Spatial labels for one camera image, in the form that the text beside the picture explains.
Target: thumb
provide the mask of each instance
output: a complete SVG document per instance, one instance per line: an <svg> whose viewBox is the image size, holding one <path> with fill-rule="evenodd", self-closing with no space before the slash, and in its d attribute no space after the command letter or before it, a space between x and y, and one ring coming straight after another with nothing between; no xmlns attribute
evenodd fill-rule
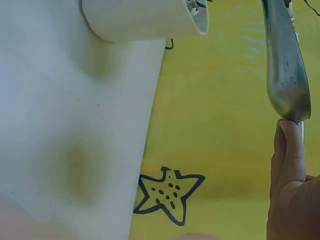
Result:
<svg viewBox="0 0 320 240"><path fill-rule="evenodd" d="M305 145L298 126L289 120L280 122L286 140L285 160L279 178L279 187L306 180Z"/></svg>

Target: green wire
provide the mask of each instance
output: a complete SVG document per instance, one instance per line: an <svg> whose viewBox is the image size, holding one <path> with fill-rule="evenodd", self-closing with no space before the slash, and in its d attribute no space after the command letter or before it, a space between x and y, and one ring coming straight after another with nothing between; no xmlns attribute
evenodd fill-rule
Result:
<svg viewBox="0 0 320 240"><path fill-rule="evenodd" d="M202 4L202 3L198 2L198 1L195 1L195 2L196 2L196 4L198 4L198 6L199 6L200 8L204 8L204 9L207 8L206 5L204 5L204 4Z"/></svg>

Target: fingernail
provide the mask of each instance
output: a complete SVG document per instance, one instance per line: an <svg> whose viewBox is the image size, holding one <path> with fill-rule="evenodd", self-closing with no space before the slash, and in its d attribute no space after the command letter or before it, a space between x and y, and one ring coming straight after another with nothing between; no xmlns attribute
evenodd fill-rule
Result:
<svg viewBox="0 0 320 240"><path fill-rule="evenodd" d="M281 121L279 121L279 125L281 130L284 132L284 128L286 127L286 121L283 121L283 119L281 119Z"/></svg>
<svg viewBox="0 0 320 240"><path fill-rule="evenodd" d="M277 122L276 122L276 127L278 127L280 125L280 123L283 121L283 119L279 119Z"/></svg>

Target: starfish drawing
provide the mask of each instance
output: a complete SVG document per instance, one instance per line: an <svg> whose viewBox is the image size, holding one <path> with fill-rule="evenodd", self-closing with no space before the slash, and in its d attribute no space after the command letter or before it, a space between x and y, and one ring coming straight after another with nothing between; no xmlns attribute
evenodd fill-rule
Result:
<svg viewBox="0 0 320 240"><path fill-rule="evenodd" d="M205 180L200 174L181 175L163 166L162 178L140 175L139 186L144 198L133 210L135 214L150 214L162 209L169 219L178 226L184 226L187 215L187 198Z"/></svg>

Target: finger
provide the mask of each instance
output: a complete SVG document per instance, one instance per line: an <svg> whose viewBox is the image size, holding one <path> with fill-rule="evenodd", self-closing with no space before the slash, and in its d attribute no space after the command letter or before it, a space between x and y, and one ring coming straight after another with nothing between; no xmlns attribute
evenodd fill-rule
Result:
<svg viewBox="0 0 320 240"><path fill-rule="evenodd" d="M277 186L282 188L293 181L305 182L306 161L305 146L298 126L292 121L283 120L280 127L286 140L285 160Z"/></svg>
<svg viewBox="0 0 320 240"><path fill-rule="evenodd" d="M287 142L285 135L280 127L281 121L282 119L278 120L274 135L274 155L271 159L270 199L272 198L273 189L277 185L281 168L286 158Z"/></svg>
<svg viewBox="0 0 320 240"><path fill-rule="evenodd" d="M305 182L309 182L309 181L313 180L314 178L315 178L314 176L307 175L307 176L305 176Z"/></svg>

